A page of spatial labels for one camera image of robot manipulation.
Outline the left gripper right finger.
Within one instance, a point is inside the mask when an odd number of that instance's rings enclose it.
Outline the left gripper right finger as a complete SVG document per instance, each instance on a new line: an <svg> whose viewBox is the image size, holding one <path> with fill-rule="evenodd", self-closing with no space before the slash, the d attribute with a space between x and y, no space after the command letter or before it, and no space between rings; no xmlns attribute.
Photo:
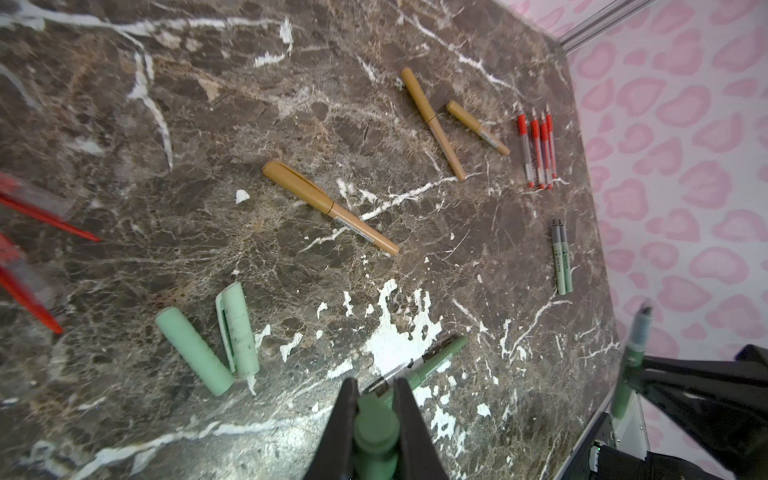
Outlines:
<svg viewBox="0 0 768 480"><path fill-rule="evenodd" d="M399 459L394 478L448 480L411 386L405 378L398 378L394 382L392 409L400 422Z"/></svg>

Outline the green pen front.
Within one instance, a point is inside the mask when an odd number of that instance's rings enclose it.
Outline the green pen front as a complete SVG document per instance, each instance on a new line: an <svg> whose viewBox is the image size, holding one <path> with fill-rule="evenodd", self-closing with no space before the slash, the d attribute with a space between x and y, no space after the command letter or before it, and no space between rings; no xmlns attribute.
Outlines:
<svg viewBox="0 0 768 480"><path fill-rule="evenodd" d="M465 336L457 336L450 341L446 341L431 352L427 352L424 356L405 362L382 375L368 387L364 388L362 395L374 395L390 406L393 398L392 387L396 378L405 378L410 388L415 390L431 374L447 365L453 356L464 349L467 342L468 339Z"/></svg>

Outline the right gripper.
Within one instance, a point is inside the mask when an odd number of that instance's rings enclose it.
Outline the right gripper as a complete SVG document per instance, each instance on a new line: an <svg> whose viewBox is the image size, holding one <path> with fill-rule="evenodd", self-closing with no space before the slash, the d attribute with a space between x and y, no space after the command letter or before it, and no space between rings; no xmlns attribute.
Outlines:
<svg viewBox="0 0 768 480"><path fill-rule="evenodd" d="M629 386L738 479L767 477L767 350L744 346L732 361L647 356Z"/></svg>

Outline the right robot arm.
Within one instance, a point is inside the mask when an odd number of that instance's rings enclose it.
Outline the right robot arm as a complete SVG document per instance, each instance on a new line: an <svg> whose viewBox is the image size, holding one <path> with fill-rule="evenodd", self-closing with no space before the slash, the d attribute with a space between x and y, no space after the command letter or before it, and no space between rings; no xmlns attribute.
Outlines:
<svg viewBox="0 0 768 480"><path fill-rule="evenodd" d="M738 479L767 476L767 351L744 346L731 361L646 357L629 387ZM620 450L606 413L564 467L565 479L708 479L678 457Z"/></svg>

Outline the green pen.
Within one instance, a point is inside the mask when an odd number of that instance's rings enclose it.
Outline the green pen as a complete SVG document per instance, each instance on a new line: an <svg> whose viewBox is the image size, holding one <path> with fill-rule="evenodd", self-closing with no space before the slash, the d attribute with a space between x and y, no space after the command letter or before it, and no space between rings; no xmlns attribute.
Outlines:
<svg viewBox="0 0 768 480"><path fill-rule="evenodd" d="M574 288L573 288L570 248L569 248L566 226L562 219L558 221L558 226L559 226L559 231L561 235L561 251L562 251L562 259L563 259L563 267L564 267L565 288L567 293L572 293L574 291Z"/></svg>
<svg viewBox="0 0 768 480"><path fill-rule="evenodd" d="M552 220L551 237L552 237L552 250L553 250L554 264L555 264L557 292L559 295L565 295L567 291L566 291L566 283L565 283L564 263L563 263L563 257L562 257L561 233L560 233L558 221L556 219Z"/></svg>
<svg viewBox="0 0 768 480"><path fill-rule="evenodd" d="M614 389L611 415L616 420L621 420L626 413L632 395L627 378L642 364L652 321L653 307L649 301L644 301L633 318Z"/></svg>
<svg viewBox="0 0 768 480"><path fill-rule="evenodd" d="M368 387L364 388L362 395L374 395L390 406L393 398L392 387L396 378L405 378L410 388L415 390L431 374L447 365L453 356L464 349L467 342L468 339L465 336L457 336L450 341L446 341L431 352L427 352L424 356L405 362L382 375Z"/></svg>

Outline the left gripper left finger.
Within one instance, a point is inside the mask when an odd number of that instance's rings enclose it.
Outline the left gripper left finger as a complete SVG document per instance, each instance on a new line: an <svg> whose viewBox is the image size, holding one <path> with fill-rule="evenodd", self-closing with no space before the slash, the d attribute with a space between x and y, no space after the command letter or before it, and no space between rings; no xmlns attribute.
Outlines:
<svg viewBox="0 0 768 480"><path fill-rule="evenodd" d="M353 478L354 421L358 413L358 382L346 378L336 398L304 480Z"/></svg>

